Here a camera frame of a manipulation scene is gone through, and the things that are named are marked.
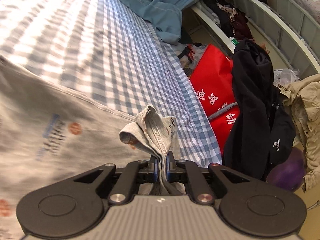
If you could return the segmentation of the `grey printed pants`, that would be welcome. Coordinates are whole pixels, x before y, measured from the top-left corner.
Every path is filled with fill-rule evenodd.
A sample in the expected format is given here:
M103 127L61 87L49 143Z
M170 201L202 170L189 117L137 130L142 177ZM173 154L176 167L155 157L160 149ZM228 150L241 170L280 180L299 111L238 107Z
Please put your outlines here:
M44 81L1 59L1 239L21 239L21 198L106 163L149 159L119 137L134 116Z

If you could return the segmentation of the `black hanging garment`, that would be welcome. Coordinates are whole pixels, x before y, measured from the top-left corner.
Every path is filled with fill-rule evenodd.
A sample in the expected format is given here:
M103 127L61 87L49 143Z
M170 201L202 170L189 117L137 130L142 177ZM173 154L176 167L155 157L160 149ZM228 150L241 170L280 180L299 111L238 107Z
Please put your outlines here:
M268 53L245 39L233 54L232 87L240 114L223 150L223 165L265 180L285 162L296 136L292 118L285 111Z

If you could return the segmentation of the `purple ball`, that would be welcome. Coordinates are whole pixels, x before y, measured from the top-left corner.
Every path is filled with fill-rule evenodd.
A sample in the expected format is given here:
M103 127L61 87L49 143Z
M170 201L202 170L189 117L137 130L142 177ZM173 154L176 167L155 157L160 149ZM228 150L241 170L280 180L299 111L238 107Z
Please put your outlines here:
M296 191L306 174L303 152L293 147L288 159L271 170L266 182L287 191Z

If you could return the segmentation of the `red bag with characters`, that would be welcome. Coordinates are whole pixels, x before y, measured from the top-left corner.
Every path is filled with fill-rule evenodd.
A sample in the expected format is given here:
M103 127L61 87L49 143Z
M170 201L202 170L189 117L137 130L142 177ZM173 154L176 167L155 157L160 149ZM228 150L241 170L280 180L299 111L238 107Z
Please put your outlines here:
M232 69L233 61L210 44L190 76L221 153L240 114L232 89Z

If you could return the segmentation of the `beige jacket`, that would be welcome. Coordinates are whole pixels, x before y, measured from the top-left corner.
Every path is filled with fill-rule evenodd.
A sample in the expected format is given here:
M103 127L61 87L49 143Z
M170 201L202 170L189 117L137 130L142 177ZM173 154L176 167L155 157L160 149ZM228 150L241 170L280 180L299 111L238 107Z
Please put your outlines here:
M319 184L319 74L278 88L304 148L307 173L303 190L308 191Z

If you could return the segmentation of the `blue checked bed sheet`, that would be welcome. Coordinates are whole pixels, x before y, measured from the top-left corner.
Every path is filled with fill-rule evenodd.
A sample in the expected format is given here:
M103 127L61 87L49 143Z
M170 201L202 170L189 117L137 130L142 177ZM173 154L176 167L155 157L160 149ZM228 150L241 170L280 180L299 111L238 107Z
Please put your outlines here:
M171 45L119 0L1 0L1 55L111 109L136 115L152 105L176 118L184 159L222 161Z

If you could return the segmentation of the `dark clothes on shelf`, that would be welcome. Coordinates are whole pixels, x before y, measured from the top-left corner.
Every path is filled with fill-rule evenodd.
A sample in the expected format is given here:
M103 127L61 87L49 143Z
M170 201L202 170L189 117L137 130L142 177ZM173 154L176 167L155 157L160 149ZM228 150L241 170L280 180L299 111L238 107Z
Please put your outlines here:
M220 20L220 29L228 36L234 37L237 41L249 39L254 41L254 37L249 29L246 14L234 7L226 0L202 0L210 10L212 10Z

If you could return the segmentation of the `white shelf unit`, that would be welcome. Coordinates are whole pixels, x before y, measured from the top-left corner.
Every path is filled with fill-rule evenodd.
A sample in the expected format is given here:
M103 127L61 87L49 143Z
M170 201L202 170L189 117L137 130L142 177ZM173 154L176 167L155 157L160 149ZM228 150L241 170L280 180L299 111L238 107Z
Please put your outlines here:
M281 68L301 78L319 73L319 23L294 0L231 0L246 14L255 40L266 42Z

